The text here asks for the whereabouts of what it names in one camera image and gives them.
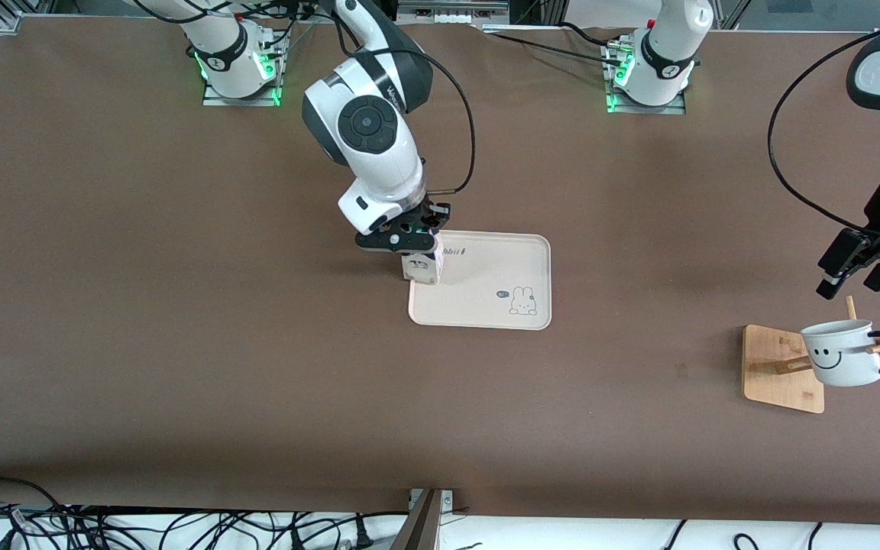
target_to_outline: black cable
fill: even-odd
[[[297,512],[295,512],[290,517],[291,525],[295,525],[297,523]],[[290,550],[304,550],[304,543],[301,542],[301,533],[298,532],[297,528],[291,530],[290,532]]]
[[[341,52],[345,53],[345,56],[354,58],[356,56],[356,52],[348,51],[348,48],[345,46],[345,38],[341,34],[341,28],[344,27],[342,22],[335,18],[335,29],[338,31],[338,45],[341,48]],[[426,55],[422,51],[412,48],[383,48],[381,50],[373,50],[373,51],[364,51],[358,52],[363,55],[371,55],[376,56],[380,55],[380,53],[409,53],[409,55],[417,56],[429,62],[430,65],[437,67],[437,70],[440,70],[440,73],[443,73],[444,76],[447,77],[447,80],[450,80],[450,83],[454,85],[454,88],[457,89],[457,94],[460,95],[462,103],[464,103],[464,110],[467,112],[467,127],[471,130],[471,163],[467,167],[467,176],[464,177],[464,181],[461,182],[461,185],[453,189],[438,189],[436,191],[427,191],[429,195],[434,195],[435,197],[443,196],[443,195],[457,195],[459,192],[464,191],[464,188],[468,187],[468,184],[471,183],[471,178],[474,177],[474,165],[477,160],[477,131],[474,128],[474,111],[471,109],[471,102],[468,101],[468,94],[465,93],[464,88],[461,87],[461,84],[457,81],[457,78],[454,78],[453,74],[450,73],[450,70],[447,70],[446,66],[441,65],[436,59],[433,59],[431,56]]]
[[[13,536],[15,536],[14,530],[9,529],[9,532],[0,540],[0,550],[11,550],[11,539],[13,539]]]
[[[18,477],[5,477],[5,476],[0,476],[0,481],[1,481],[1,483],[20,484],[20,485],[25,485],[26,487],[30,487],[30,488],[32,488],[32,490],[36,490],[36,492],[43,495],[43,497],[46,497],[46,499],[50,501],[50,504],[53,505],[54,510],[56,510],[58,512],[63,512],[66,509],[66,508],[63,508],[63,505],[60,504],[60,502],[56,498],[53,498],[52,494],[49,494],[49,491],[46,491],[44,488],[39,487],[39,485],[32,483],[32,481],[21,480],[21,478],[18,478]]]
[[[217,535],[214,536],[213,539],[209,540],[209,544],[211,545],[213,540],[218,540],[218,537],[222,536],[222,532],[220,529],[222,529],[222,526],[224,525],[224,523],[229,522],[231,519],[231,518],[223,519],[222,517],[223,517],[223,515],[220,514],[219,522],[217,522],[216,525],[211,526],[211,528],[209,528],[209,530],[207,530],[207,532],[203,533],[202,536],[200,536],[198,539],[196,539],[196,542],[192,543],[192,545],[189,547],[189,550],[196,550],[196,546],[199,546],[199,543],[202,542],[202,540],[205,539],[205,537],[209,536],[211,532],[214,532],[214,530],[217,532]],[[206,550],[212,550],[212,547],[210,545],[206,546]]]
[[[168,523],[168,527],[165,528],[164,532],[161,533],[160,539],[158,539],[158,550],[164,550],[165,539],[168,537],[168,532],[170,532],[170,530],[172,529],[175,529],[175,523],[181,522],[182,519],[189,518],[189,516],[194,516],[199,513],[200,512],[191,512],[189,514],[182,514],[181,516],[178,516],[178,518],[172,519],[172,521]],[[205,516],[202,516],[202,518],[199,518],[199,521],[201,522],[203,519],[206,519],[208,517],[209,514],[206,514]]]
[[[569,21],[560,22],[560,24],[558,24],[558,27],[571,28],[573,31],[576,31],[576,34],[579,34],[579,38],[582,38],[583,40],[585,40],[586,42],[589,42],[590,44],[596,44],[597,46],[607,45],[606,40],[600,40],[598,38],[593,38],[593,36],[586,34],[586,31],[583,31],[582,28],[576,27],[575,24],[572,24]]]
[[[272,548],[277,546],[277,543],[280,542],[280,537],[283,537],[284,533],[289,532],[289,530],[297,530],[300,528],[304,528],[304,526],[310,526],[310,525],[314,525],[314,523],[320,523],[322,521],[325,521],[324,519],[318,519],[317,522],[305,523],[305,525],[302,525],[302,526],[297,525],[297,522],[301,521],[301,519],[305,518],[305,516],[308,516],[310,514],[311,514],[310,512],[304,512],[304,514],[301,514],[300,518],[298,518],[297,512],[295,512],[294,515],[291,516],[291,522],[289,523],[289,525],[287,525],[286,528],[281,529],[280,533],[278,533],[277,536],[273,537],[273,540],[270,542],[270,544],[264,550],[272,550]]]
[[[851,49],[854,46],[856,46],[862,42],[867,42],[867,41],[871,40],[872,38],[876,38],[878,36],[880,36],[880,31],[874,31],[874,32],[871,32],[871,34],[866,34],[865,36],[862,36],[860,38],[853,39],[852,41],[846,43],[845,45],[843,45],[843,46],[835,49],[834,51],[828,53],[827,55],[823,56],[822,58],[817,60],[817,62],[814,62],[814,65],[811,65],[807,68],[807,70],[804,70],[803,73],[800,74],[800,76],[797,76],[796,80],[794,80],[793,83],[790,84],[790,87],[786,88],[786,91],[783,92],[783,95],[781,95],[779,97],[779,101],[776,102],[776,107],[774,107],[772,109],[772,116],[769,116],[769,126],[768,126],[768,130],[767,130],[767,134],[765,135],[765,140],[767,141],[767,150],[769,153],[769,166],[772,167],[772,172],[776,175],[776,178],[778,178],[779,183],[781,183],[783,185],[783,187],[786,188],[786,191],[789,191],[789,193],[792,194],[794,197],[796,197],[796,199],[798,201],[802,202],[804,205],[810,206],[810,208],[812,208],[814,210],[817,210],[817,212],[820,212],[821,215],[824,215],[828,219],[831,219],[834,222],[837,222],[837,223],[844,225],[846,227],[849,227],[855,231],[863,233],[869,237],[876,237],[876,238],[880,237],[880,231],[877,231],[874,229],[869,229],[866,227],[862,227],[856,223],[848,222],[848,220],[844,219],[841,216],[835,215],[835,213],[833,213],[833,212],[829,212],[829,210],[825,209],[823,206],[818,205],[816,202],[811,201],[807,197],[804,197],[799,191],[794,189],[793,186],[790,185],[790,183],[788,181],[786,181],[786,177],[783,176],[783,172],[781,170],[779,170],[779,164],[776,163],[775,145],[773,145],[772,138],[773,138],[773,130],[775,130],[775,126],[776,126],[776,118],[778,118],[778,116],[779,116],[780,108],[783,107],[783,105],[786,103],[787,98],[789,98],[790,94],[793,93],[793,90],[795,90],[797,88],[797,86],[799,86],[800,83],[803,82],[804,78],[807,78],[807,76],[809,76],[811,73],[813,73],[814,70],[816,70],[819,66],[823,65],[824,63],[827,63],[828,60],[830,60],[834,56],[837,56],[838,53],[845,52],[846,50]]]
[[[756,544],[755,540],[744,532],[737,533],[736,536],[733,536],[733,547],[735,550],[743,550],[743,547],[739,546],[739,541],[743,539],[748,540],[749,543],[752,544],[752,550],[759,550],[759,544]]]
[[[242,533],[242,535],[246,535],[248,537],[251,537],[251,539],[254,540],[254,547],[255,547],[254,550],[260,550],[260,539],[258,539],[256,537],[256,535],[254,535],[253,533],[247,532],[247,530],[243,530],[243,529],[238,528],[235,525],[235,523],[239,523],[239,522],[234,522],[234,525],[231,525],[230,529],[233,529],[235,532]]]
[[[283,29],[282,34],[280,34],[280,36],[274,38],[274,39],[273,39],[272,41],[270,41],[270,42],[264,42],[263,47],[264,47],[264,48],[269,48],[269,47],[271,47],[271,46],[277,44],[278,42],[280,42],[280,41],[283,40],[284,38],[287,38],[287,35],[290,34],[290,29],[294,27],[294,24],[295,24],[296,22],[297,22],[297,20],[290,20],[290,23],[287,24],[287,28],[284,28],[284,29]]]
[[[267,518],[270,520],[269,528],[268,528],[268,526],[260,525],[260,523],[258,523],[258,522],[252,522],[248,518],[240,519],[240,523],[247,523],[247,525],[251,526],[251,528],[263,530],[263,532],[276,533],[276,532],[279,532],[279,530],[281,530],[281,529],[286,529],[286,528],[279,528],[279,526],[277,526],[276,523],[273,522],[273,515],[272,514],[268,513]]]
[[[25,535],[28,535],[28,536],[45,536],[46,539],[48,539],[48,540],[53,544],[53,547],[56,548],[56,550],[60,550],[60,543],[57,542],[56,539],[53,539],[53,536],[56,535],[56,533],[47,532],[46,528],[44,528],[44,526],[42,526],[42,525],[39,525],[38,522],[30,522],[30,523],[32,523],[32,525],[36,526],[36,528],[38,528],[39,530],[41,530],[41,532],[43,532],[43,535],[36,535],[36,533],[33,533],[33,532],[25,533]]]
[[[252,512],[240,512],[238,514],[231,514],[230,515],[231,516],[230,523],[227,523],[226,526],[223,526],[223,528],[220,528],[219,532],[216,533],[216,536],[214,536],[213,540],[209,543],[209,546],[206,546],[206,550],[216,550],[216,545],[219,544],[220,539],[222,539],[223,535],[227,532],[227,530],[229,530],[229,529],[240,530],[240,529],[235,528],[235,526],[237,525],[237,523],[239,523],[241,521],[241,519],[245,518],[246,516],[251,515],[251,513]]]
[[[184,516],[192,516],[192,513],[186,514]],[[143,530],[143,532],[161,533],[161,532],[165,532],[165,530],[166,530],[166,529],[155,529],[155,528],[139,528],[139,526],[117,526],[117,525],[113,526],[113,525],[111,525],[111,523],[109,523],[109,522],[111,522],[111,517],[112,516],[107,516],[107,519],[105,519],[104,525],[107,529],[118,530],[118,532],[122,532],[122,530]],[[186,528],[186,526],[195,525],[195,523],[199,523],[203,519],[206,519],[208,517],[209,517],[209,514],[206,514],[206,515],[202,516],[202,518],[195,518],[191,522],[181,523],[181,525],[174,526],[172,529]]]
[[[822,528],[823,522],[817,522],[817,525],[814,526],[814,530],[810,532],[810,538],[807,539],[807,550],[814,550],[814,537],[817,536],[818,530]]]
[[[186,516],[191,516],[191,515],[192,514],[182,515],[182,518],[186,518]],[[37,518],[38,516],[59,516],[59,518],[62,521],[66,521],[66,519],[73,519],[73,525],[74,525],[74,528],[76,528],[76,529],[68,529],[66,526],[60,526],[60,529],[64,529],[64,532],[71,532],[74,535],[86,535],[86,533],[92,533],[92,535],[94,535],[95,539],[100,539],[102,542],[105,543],[105,546],[98,547],[97,545],[95,545],[95,540],[88,539],[88,546],[87,547],[91,548],[93,550],[109,550],[109,547],[107,546],[108,541],[114,542],[123,548],[127,548],[128,550],[136,550],[135,548],[132,548],[132,547],[128,546],[127,544],[125,544],[123,541],[120,541],[118,539],[113,539],[112,536],[107,535],[107,532],[116,533],[116,535],[121,535],[121,536],[125,537],[126,539],[128,539],[132,543],[134,543],[137,548],[142,549],[142,550],[144,550],[144,548],[146,548],[146,547],[144,547],[144,544],[140,540],[138,540],[137,537],[135,537],[131,533],[129,533],[129,532],[131,532],[131,530],[150,530],[150,532],[162,532],[162,530],[160,530],[160,529],[130,528],[130,526],[115,526],[115,525],[111,525],[111,523],[109,523],[109,522],[98,522],[97,519],[93,518],[93,516],[87,516],[87,515],[71,513],[71,512],[51,512],[51,511],[30,512],[29,516],[31,516],[31,518]],[[50,521],[51,525],[55,525],[55,523],[52,523],[53,522],[52,517],[49,518],[49,521]],[[91,526],[87,525],[87,522],[98,523],[98,525],[95,526],[95,528],[91,528]],[[178,529],[178,528],[179,528],[179,526],[176,526],[176,528],[167,529],[167,530],[165,530],[165,532],[162,532],[162,533],[163,533],[163,535],[167,535],[169,530]]]
[[[13,516],[11,516],[11,514],[9,515],[9,522],[13,526],[13,529],[11,529],[11,532],[13,532],[13,535],[15,533],[18,533],[22,537],[22,542],[25,544],[25,550],[32,550],[32,546],[29,545],[29,537],[28,537],[27,533],[24,530],[22,530],[20,525],[18,525],[18,522],[15,521],[15,518],[13,518]]]
[[[524,40],[522,38],[515,38],[514,36],[504,36],[503,34],[493,34],[493,36],[497,36],[498,38],[503,39],[503,40],[510,40],[512,42],[517,42],[519,44],[525,44],[526,46],[534,46],[535,48],[542,48],[543,50],[548,50],[549,52],[564,53],[565,55],[573,56],[574,58],[594,60],[594,62],[605,63],[605,65],[620,66],[620,62],[615,59],[604,59],[604,58],[601,58],[600,56],[590,56],[590,55],[587,55],[586,53],[579,53],[579,52],[572,52],[569,50],[563,50],[562,48],[556,48],[556,46],[549,46],[547,44],[539,44],[538,42],[531,42],[528,40]]]
[[[668,545],[664,547],[664,550],[671,550],[675,546],[675,540],[678,540],[678,535],[681,533],[681,528],[684,528],[684,524],[687,522],[687,519],[682,519],[678,522],[677,528],[675,528],[675,532],[671,533],[671,540],[668,541]]]
[[[369,532],[366,530],[366,522],[362,519],[361,514],[355,515],[355,548],[357,550],[365,550],[370,546],[376,544],[376,541],[371,539],[369,536]]]
[[[93,532],[93,530],[89,529],[87,526],[87,522],[77,516],[73,519],[73,530],[67,532],[66,534],[66,545],[70,547],[71,543],[76,543],[77,547],[84,547],[80,542],[80,535],[87,535],[87,548],[90,550],[105,550],[105,546],[108,546],[107,541],[105,541],[104,546],[98,544],[97,535]]]
[[[408,516],[407,512],[372,512],[371,514],[362,514],[362,519],[369,518],[377,518],[378,516]],[[331,526],[327,526],[324,529],[318,529],[314,533],[311,533],[306,539],[301,540],[302,544],[306,544],[309,540],[314,539],[316,536],[321,535],[323,532],[328,532],[332,529],[340,529],[340,526],[345,525],[345,523],[351,523],[355,521],[355,518],[346,518],[340,519],[340,521],[333,521],[333,519],[318,519],[320,522],[332,522]]]
[[[346,25],[344,22],[342,22],[342,21],[340,20],[340,18],[338,18],[337,15],[335,15],[334,17],[332,17],[332,15],[325,15],[325,14],[309,14],[309,17],[314,17],[314,18],[325,18],[325,20],[331,20],[332,22],[335,23],[335,29],[336,29],[339,33],[342,31],[342,28],[344,28],[346,34],[348,34],[348,38],[352,41],[352,44],[355,45],[355,48],[356,48],[356,49],[359,48],[359,39],[355,36],[354,32],[352,32],[352,29],[351,29],[351,28],[348,28],[348,25]],[[350,55],[350,53],[348,52],[348,50],[342,50],[342,51],[345,52],[345,55],[347,55],[347,56],[349,56],[349,57],[352,57],[352,55]]]
[[[267,11],[282,6],[283,4],[279,2],[265,2],[263,4],[258,4],[255,8],[251,8],[247,11],[237,11],[234,15],[240,15],[242,18],[249,18],[252,15],[266,15],[269,18],[289,18],[290,14],[271,14]]]
[[[101,536],[102,543],[104,543],[104,550],[111,550],[111,546],[108,544],[108,540],[105,539],[104,526],[104,514],[102,514],[101,509],[97,509],[97,533]]]

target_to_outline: brown table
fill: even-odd
[[[177,28],[29,18],[0,37],[0,474],[82,503],[373,510],[437,485],[478,514],[880,522],[880,383],[816,416],[739,388],[743,325],[845,315],[814,295],[838,228],[779,187],[765,125],[849,35],[712,34],[687,115],[643,118],[605,112],[592,62],[407,28],[477,118],[450,229],[547,237],[551,326],[420,327],[396,258],[353,246],[352,176],[300,121],[331,28],[282,107],[203,108]],[[880,114],[848,62],[791,100],[779,156],[860,219]],[[446,187],[467,125],[435,82],[408,121]],[[880,295],[847,293],[880,327]]]

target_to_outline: metal bracket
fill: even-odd
[[[389,550],[436,550],[440,515],[453,511],[454,491],[412,490],[409,508],[411,512]]]

